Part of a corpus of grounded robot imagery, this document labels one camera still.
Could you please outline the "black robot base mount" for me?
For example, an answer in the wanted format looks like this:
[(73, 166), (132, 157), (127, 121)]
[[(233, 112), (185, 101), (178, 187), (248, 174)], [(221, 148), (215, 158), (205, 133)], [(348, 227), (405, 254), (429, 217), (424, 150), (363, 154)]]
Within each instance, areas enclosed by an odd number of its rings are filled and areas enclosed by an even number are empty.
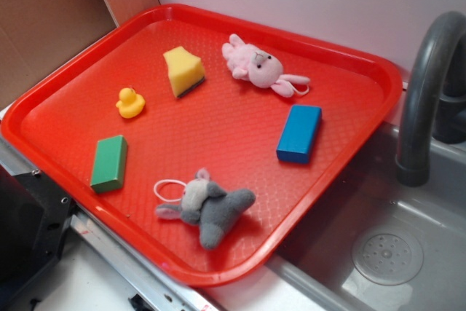
[(61, 259), (74, 210), (47, 174), (1, 169), (1, 309)]

